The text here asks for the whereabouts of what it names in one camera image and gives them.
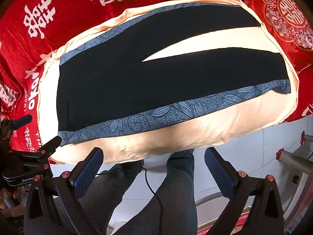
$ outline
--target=gray pants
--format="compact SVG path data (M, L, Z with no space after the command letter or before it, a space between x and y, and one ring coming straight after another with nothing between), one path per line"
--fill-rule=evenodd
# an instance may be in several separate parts
M106 234L114 209L121 203L124 193L142 171L141 167L142 161L116 164L109 172L130 171L99 175L93 180L85 197L79 199L87 216L103 234ZM162 235L195 235L198 222L193 189L193 154L186 151L174 153L168 159L166 169L167 176L156 191L164 208ZM62 203L58 198L55 202L64 227L76 234ZM156 197L153 197L142 211L115 234L158 235L159 219L160 205Z

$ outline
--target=leaf pattern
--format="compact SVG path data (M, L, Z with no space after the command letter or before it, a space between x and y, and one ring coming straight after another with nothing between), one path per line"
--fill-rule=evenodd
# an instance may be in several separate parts
M254 96L255 96L255 88L251 92L249 92L245 95L245 99L249 100L249 99L253 98Z
M193 100L173 103L129 117L90 125L76 132L61 131L58 132L58 135L62 138L61 146L64 146L92 138L116 137L147 132L225 109L247 99L260 96L270 90L285 94L291 91L291 85L289 80L274 80L256 86L248 86Z
M181 108L181 110L182 110L182 112L184 114L186 114L190 118L194 118L193 110L192 110L191 106L187 102L180 101L178 103L178 105L179 105L179 107Z
M217 108L217 110L222 110L222 109L225 109L225 108L227 108L227 107L229 107L229 105L228 105L226 102L223 102L223 103Z
M121 132L123 129L123 120L121 118L118 120L117 128L118 128L119 132Z
M150 113L150 116L155 117L155 118L159 118L159 117L167 114L170 111L170 109L171 109L170 106L164 106L164 107L157 108Z
M242 102L242 99L239 96L232 95L232 94L225 95L223 97L223 100L229 105L234 105L234 104Z
M202 105L201 105L201 103L199 103L199 102L195 102L195 109L196 109L196 112L197 112L197 114L198 114L198 116L203 116L204 115L204 110L203 110L203 107L202 107Z
M243 87L243 88L238 89L237 92L239 92L239 93L249 93L249 92L251 92L254 88L255 88L255 86L246 86L246 87Z
M268 88L269 87L269 83L264 83L264 84L260 84L260 85L256 85L255 86L257 90L259 91L263 91L264 89Z
M117 127L118 127L118 120L114 120L110 125L109 132L110 133L115 132Z

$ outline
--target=red screw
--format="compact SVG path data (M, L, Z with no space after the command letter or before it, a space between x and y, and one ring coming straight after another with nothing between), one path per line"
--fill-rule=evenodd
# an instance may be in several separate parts
M267 175L266 178L271 182L274 181L274 177L272 175Z
M40 176L40 175L34 176L34 181L39 181L40 179L41 179L41 176Z
M69 175L71 175L71 173L69 171L65 171L65 172L62 173L62 177L63 178L68 178Z
M238 174L240 177L245 178L247 176L247 174L244 171L238 171Z

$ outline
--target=red cushion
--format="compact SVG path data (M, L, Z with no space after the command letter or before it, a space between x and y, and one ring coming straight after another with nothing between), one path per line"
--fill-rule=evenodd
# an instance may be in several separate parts
M15 0L0 20L0 81L14 91L16 100L8 106L3 94L2 104L12 119L29 113L33 121L15 132L12 147L33 151L41 146L38 81L52 51L127 8L163 1L168 0Z
M287 119L287 122L304 118L313 113L313 66L302 70L299 74L299 103L297 109Z
M313 63L313 31L293 0L250 0L297 73Z

